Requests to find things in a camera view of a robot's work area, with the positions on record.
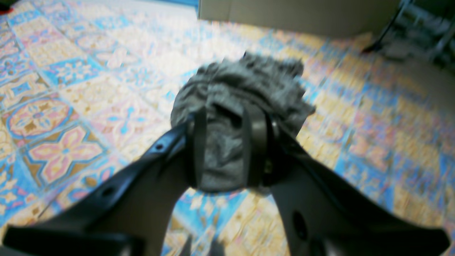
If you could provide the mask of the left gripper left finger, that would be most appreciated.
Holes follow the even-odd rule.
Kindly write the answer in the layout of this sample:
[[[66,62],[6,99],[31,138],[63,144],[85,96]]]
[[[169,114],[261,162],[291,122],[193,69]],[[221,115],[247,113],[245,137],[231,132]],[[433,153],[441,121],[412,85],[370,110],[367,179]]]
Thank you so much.
[[[206,109],[50,219],[9,226],[5,256],[159,256],[178,199],[202,181]]]

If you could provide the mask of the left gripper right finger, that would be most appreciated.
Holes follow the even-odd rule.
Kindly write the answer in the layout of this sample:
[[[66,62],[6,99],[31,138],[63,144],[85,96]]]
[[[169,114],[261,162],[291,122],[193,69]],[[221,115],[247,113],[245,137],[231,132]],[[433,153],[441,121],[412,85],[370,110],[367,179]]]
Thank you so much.
[[[441,228],[406,222],[312,158],[259,107],[243,110],[242,184],[270,188],[292,256],[440,256]]]

